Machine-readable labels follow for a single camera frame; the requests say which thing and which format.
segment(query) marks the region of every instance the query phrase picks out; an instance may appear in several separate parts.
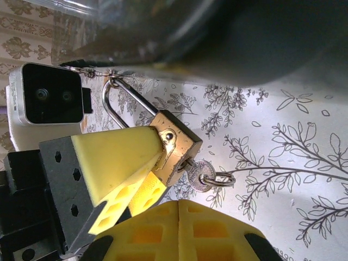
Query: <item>key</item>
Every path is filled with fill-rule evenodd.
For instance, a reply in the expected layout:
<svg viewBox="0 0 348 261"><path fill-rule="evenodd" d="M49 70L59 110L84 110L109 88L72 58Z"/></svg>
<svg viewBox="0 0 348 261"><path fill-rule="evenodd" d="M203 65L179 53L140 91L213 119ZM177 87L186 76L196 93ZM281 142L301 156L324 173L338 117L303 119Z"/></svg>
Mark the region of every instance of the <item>key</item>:
<svg viewBox="0 0 348 261"><path fill-rule="evenodd" d="M191 187L198 192L207 192L213 186L204 182L203 179L214 181L216 172L214 167L206 160L192 160L192 166L187 171Z"/></svg>

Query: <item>hexagonal hole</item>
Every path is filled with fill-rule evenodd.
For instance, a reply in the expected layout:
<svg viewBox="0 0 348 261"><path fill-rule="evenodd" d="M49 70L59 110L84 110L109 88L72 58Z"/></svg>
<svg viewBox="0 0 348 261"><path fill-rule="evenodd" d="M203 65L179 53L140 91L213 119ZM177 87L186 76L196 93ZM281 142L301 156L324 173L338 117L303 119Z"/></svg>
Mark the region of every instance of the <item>hexagonal hole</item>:
<svg viewBox="0 0 348 261"><path fill-rule="evenodd" d="M74 176L74 179L76 181L79 181L81 178L81 173L79 169L74 169L74 173L72 175Z"/></svg>
<svg viewBox="0 0 348 261"><path fill-rule="evenodd" d="M60 154L60 151L56 151L56 152L55 152L54 158L55 158L55 161L56 161L57 163L60 163L60 161L61 161L61 154Z"/></svg>
<svg viewBox="0 0 348 261"><path fill-rule="evenodd" d="M77 208L77 206L76 206L75 204L73 204L73 205L71 206L70 211L71 211L71 214L72 214L73 216L77 216L77 215L78 215L78 208Z"/></svg>

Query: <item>yellow foam piece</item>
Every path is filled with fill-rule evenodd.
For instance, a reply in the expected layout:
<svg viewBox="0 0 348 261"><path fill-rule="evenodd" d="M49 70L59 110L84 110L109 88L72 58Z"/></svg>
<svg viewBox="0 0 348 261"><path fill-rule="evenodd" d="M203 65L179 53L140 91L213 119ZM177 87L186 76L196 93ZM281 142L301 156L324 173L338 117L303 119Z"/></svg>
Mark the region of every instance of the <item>yellow foam piece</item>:
<svg viewBox="0 0 348 261"><path fill-rule="evenodd" d="M163 146L152 127L71 136L92 204L107 204L89 230L112 227L155 166Z"/></svg>
<svg viewBox="0 0 348 261"><path fill-rule="evenodd" d="M139 215L151 207L165 190L166 186L151 171L128 205L132 216Z"/></svg>
<svg viewBox="0 0 348 261"><path fill-rule="evenodd" d="M256 228L189 200L179 201L180 261L259 261L244 235Z"/></svg>
<svg viewBox="0 0 348 261"><path fill-rule="evenodd" d="M149 209L96 237L114 240L103 261L178 261L178 202Z"/></svg>

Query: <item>camera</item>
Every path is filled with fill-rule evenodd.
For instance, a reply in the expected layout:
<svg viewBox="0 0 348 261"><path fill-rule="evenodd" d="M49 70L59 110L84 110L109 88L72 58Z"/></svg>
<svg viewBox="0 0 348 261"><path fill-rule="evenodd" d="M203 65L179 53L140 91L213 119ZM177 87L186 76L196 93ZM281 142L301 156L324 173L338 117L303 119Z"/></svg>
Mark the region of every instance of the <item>camera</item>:
<svg viewBox="0 0 348 261"><path fill-rule="evenodd" d="M9 76L13 120L22 126L80 123L92 113L90 89L77 72L26 63Z"/></svg>

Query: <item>hole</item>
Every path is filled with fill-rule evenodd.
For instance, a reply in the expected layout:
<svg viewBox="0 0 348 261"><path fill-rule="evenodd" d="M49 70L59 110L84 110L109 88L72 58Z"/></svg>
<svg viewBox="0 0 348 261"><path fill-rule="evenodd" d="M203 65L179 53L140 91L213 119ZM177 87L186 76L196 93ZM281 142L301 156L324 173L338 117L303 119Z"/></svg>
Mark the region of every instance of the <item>hole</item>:
<svg viewBox="0 0 348 261"><path fill-rule="evenodd" d="M169 214L169 209L167 208L163 208L163 209L159 209L158 212L157 212L158 215L168 215Z"/></svg>
<svg viewBox="0 0 348 261"><path fill-rule="evenodd" d="M100 221L98 227L106 227L110 224L111 222L111 218L107 217L106 219L103 219L102 221Z"/></svg>
<svg viewBox="0 0 348 261"><path fill-rule="evenodd" d="M122 198L125 198L129 195L129 193L135 188L135 184L129 185L121 189L121 191L116 196L115 200L120 200Z"/></svg>
<svg viewBox="0 0 348 261"><path fill-rule="evenodd" d="M157 194L157 193L160 193L161 192L161 189L158 188L158 189L155 189L154 192L152 193L153 195Z"/></svg>
<svg viewBox="0 0 348 261"><path fill-rule="evenodd" d="M162 226L142 226L134 230L133 237L130 243L161 243L162 241Z"/></svg>
<svg viewBox="0 0 348 261"><path fill-rule="evenodd" d="M148 201L146 201L146 203L144 205L144 208L147 208L147 207L151 206L152 205L152 201L153 201L153 198L151 198Z"/></svg>
<svg viewBox="0 0 348 261"><path fill-rule="evenodd" d="M197 261L233 261L233 248L229 244L196 246Z"/></svg>
<svg viewBox="0 0 348 261"><path fill-rule="evenodd" d="M193 224L194 238L226 238L226 226L215 220L196 221Z"/></svg>
<svg viewBox="0 0 348 261"><path fill-rule="evenodd" d="M79 169L74 169L74 173L72 175L74 176L74 179L76 181L79 181L81 178L81 173Z"/></svg>
<svg viewBox="0 0 348 261"><path fill-rule="evenodd" d="M155 261L154 253L127 253L118 254L117 261Z"/></svg>
<svg viewBox="0 0 348 261"><path fill-rule="evenodd" d="M31 261L35 257L35 250L28 248L22 253L23 261Z"/></svg>
<svg viewBox="0 0 348 261"><path fill-rule="evenodd" d="M60 151L56 151L56 152L55 152L54 158L55 158L55 161L56 161L57 163L60 163L60 161L61 161L61 154L60 154Z"/></svg>
<svg viewBox="0 0 348 261"><path fill-rule="evenodd" d="M72 214L73 216L77 216L77 215L78 215L78 208L77 208L77 206L76 206L75 204L73 204L73 205L71 206L70 210L71 210L71 214Z"/></svg>
<svg viewBox="0 0 348 261"><path fill-rule="evenodd" d="M190 212L190 213L201 213L201 212L203 212L203 210L200 207L198 207L198 206L189 206L187 208L187 211Z"/></svg>
<svg viewBox="0 0 348 261"><path fill-rule="evenodd" d="M110 206L109 209L107 210L107 214L112 214L112 213L120 210L121 206L122 205L120 203L117 203L117 204Z"/></svg>

